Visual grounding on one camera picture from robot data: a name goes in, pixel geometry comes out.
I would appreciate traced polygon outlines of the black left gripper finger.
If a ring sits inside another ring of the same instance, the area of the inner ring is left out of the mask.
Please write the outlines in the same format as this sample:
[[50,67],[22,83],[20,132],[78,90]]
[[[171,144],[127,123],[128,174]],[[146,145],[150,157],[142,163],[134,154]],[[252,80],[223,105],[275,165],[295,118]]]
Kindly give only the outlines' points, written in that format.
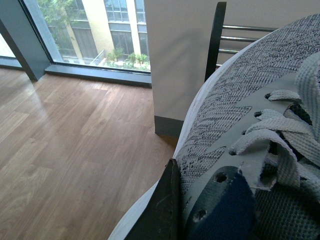
[[180,221],[180,172],[169,159],[146,208],[126,240],[177,240]]

